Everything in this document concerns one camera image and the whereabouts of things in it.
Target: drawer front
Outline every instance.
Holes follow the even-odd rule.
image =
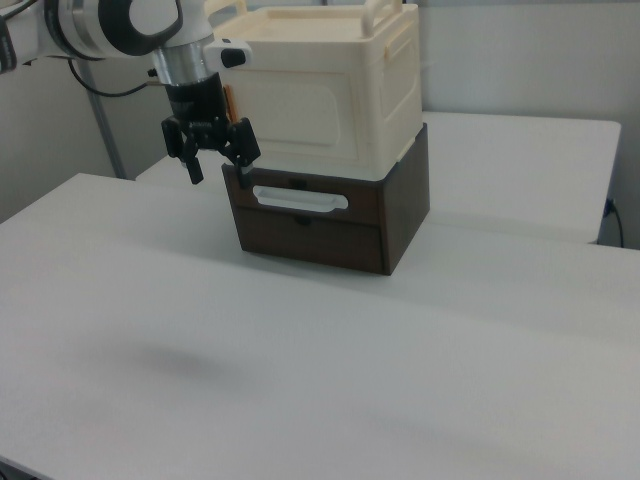
[[[233,167],[224,165],[222,170],[229,195],[238,207],[300,214],[300,212],[281,207],[260,205],[253,188],[240,188]],[[382,188],[381,182],[326,178],[258,168],[252,171],[251,179],[253,185],[340,195],[348,202],[348,207],[345,209],[335,209],[328,213],[306,212],[303,215],[371,226],[380,225],[378,193]]]
[[[234,208],[242,249],[325,265],[383,272],[380,229],[266,208]]]

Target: table surface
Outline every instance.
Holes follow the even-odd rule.
[[[640,254],[425,223],[392,277],[77,176],[0,225],[0,455],[55,480],[640,472]]]
[[[578,243],[598,239],[620,124],[436,112],[423,119],[428,222]],[[224,191],[224,158],[215,152],[198,157],[205,180],[195,188]],[[136,180],[194,188],[182,170],[165,157]]]

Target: box handle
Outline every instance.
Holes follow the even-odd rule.
[[[349,206],[347,197],[332,193],[307,192],[256,185],[253,187],[253,195],[260,205],[290,208],[305,212],[329,213],[336,209],[344,210]]]
[[[207,0],[204,4],[204,13],[209,18],[214,13],[233,4],[236,5],[237,15],[245,15],[247,13],[247,0]]]
[[[392,5],[391,13],[397,14],[402,12],[402,0],[367,0],[364,4],[362,13],[362,35],[365,38],[373,37],[375,22],[377,13],[385,6]]]

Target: white wall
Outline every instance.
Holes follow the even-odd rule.
[[[422,36],[430,110],[622,123],[612,195],[640,248],[640,4],[430,7]]]
[[[153,68],[148,57],[108,59],[90,64],[96,86],[105,92],[122,92],[149,80]],[[146,89],[124,98],[101,98],[127,178],[167,155],[160,123],[171,115],[163,87]]]
[[[80,172],[113,175],[66,62],[38,60],[0,75],[0,222]]]

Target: dark brown drawer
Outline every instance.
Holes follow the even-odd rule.
[[[257,208],[276,212],[283,211],[282,208],[260,205],[253,194],[253,188],[241,189],[233,167],[225,165],[222,170],[227,185],[231,186],[233,202],[238,207]],[[251,181],[253,185],[263,187],[343,195],[349,202],[349,206],[345,210],[334,210],[330,213],[305,212],[304,215],[316,218],[329,218],[336,221],[380,225],[378,199],[380,182],[363,182],[315,175],[300,175],[290,172],[263,170],[260,168],[253,169],[251,172]],[[290,214],[296,213],[292,210],[285,211]]]
[[[242,249],[380,273],[380,229],[323,218],[236,208]]]
[[[250,252],[391,275],[429,211],[427,157],[425,125],[380,182],[255,168],[254,186],[278,189],[257,189],[262,204],[254,187],[241,189],[234,167],[224,165],[240,244]]]

